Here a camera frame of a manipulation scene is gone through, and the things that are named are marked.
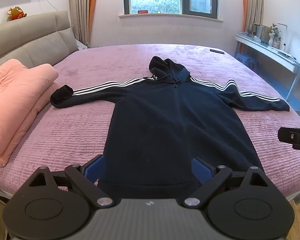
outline headboard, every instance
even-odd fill
[[[28,68],[55,65],[77,50],[67,11],[0,24],[0,65],[12,58]]]

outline quilted bed cover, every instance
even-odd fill
[[[151,76],[153,56],[183,64],[197,79],[225,85],[234,79],[239,90],[280,95],[249,68],[229,54],[191,45],[123,45],[77,51],[55,65],[56,82],[74,89],[106,81],[124,82]],[[114,104],[91,102],[65,109],[48,104],[15,148],[6,167],[0,168],[0,189],[15,193],[39,166],[51,171],[73,163],[84,164],[103,153]],[[300,128],[300,117],[290,112],[235,110],[247,130],[267,176],[287,197],[300,191],[300,151],[281,143],[281,126]]]

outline peach blanket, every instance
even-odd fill
[[[28,69],[11,59],[0,66],[0,166],[59,87],[58,72],[44,64]]]

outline brown mouse plush toy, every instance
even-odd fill
[[[20,19],[22,17],[27,16],[27,14],[24,13],[23,10],[19,6],[16,6],[13,9],[9,8],[9,10],[7,11],[7,14],[9,14],[9,18],[11,20]]]

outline hood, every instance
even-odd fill
[[[190,72],[169,58],[163,60],[154,56],[150,61],[149,70],[156,80],[166,83],[182,83],[190,80]]]

